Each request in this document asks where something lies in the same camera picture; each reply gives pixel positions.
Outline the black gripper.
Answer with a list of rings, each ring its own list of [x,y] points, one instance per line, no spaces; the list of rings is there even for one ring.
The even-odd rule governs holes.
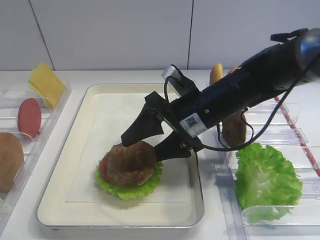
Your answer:
[[[145,97],[145,106],[135,121],[121,135],[122,145],[129,147],[149,137],[163,135],[164,121],[172,132],[153,147],[157,162],[189,158],[191,151],[197,153],[205,148],[198,135],[220,121],[219,94],[220,91],[209,86],[169,102],[153,91]]]

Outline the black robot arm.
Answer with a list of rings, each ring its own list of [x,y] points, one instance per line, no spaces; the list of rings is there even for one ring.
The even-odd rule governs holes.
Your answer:
[[[270,39],[275,45],[203,90],[170,65],[161,76],[178,98],[169,101],[157,92],[147,95],[140,114],[121,135],[123,146],[163,134],[165,122],[172,133],[154,147],[158,161],[187,158],[206,148],[199,135],[223,119],[278,95],[286,98],[295,86],[319,79],[319,29],[277,33]]]

